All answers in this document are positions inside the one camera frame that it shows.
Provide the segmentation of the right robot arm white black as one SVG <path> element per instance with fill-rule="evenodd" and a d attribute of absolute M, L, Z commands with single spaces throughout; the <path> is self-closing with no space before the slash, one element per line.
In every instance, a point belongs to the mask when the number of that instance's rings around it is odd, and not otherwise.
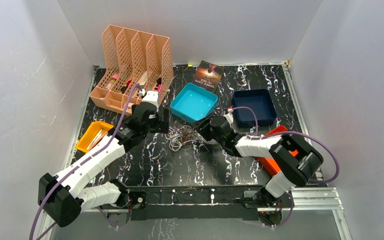
<path fill-rule="evenodd" d="M 243 194 L 241 201 L 247 207 L 275 207 L 282 195 L 295 187 L 304 187 L 324 162 L 300 132 L 247 136 L 235 131 L 226 116 L 214 113 L 198 121 L 195 130 L 206 141 L 216 141 L 230 156 L 273 159 L 278 165 L 280 171 L 259 191 Z"/>

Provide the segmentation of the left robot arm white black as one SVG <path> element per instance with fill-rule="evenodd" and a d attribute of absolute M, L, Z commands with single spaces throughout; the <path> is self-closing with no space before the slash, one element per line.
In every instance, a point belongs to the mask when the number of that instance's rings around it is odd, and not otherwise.
<path fill-rule="evenodd" d="M 85 210 L 103 205 L 126 208 L 132 204 L 129 188 L 117 179 L 94 187 L 87 184 L 113 161 L 139 145 L 149 133 L 168 133 L 170 110 L 150 102 L 133 106 L 100 142 L 80 160 L 55 175 L 44 174 L 39 180 L 38 204 L 63 228 Z"/>

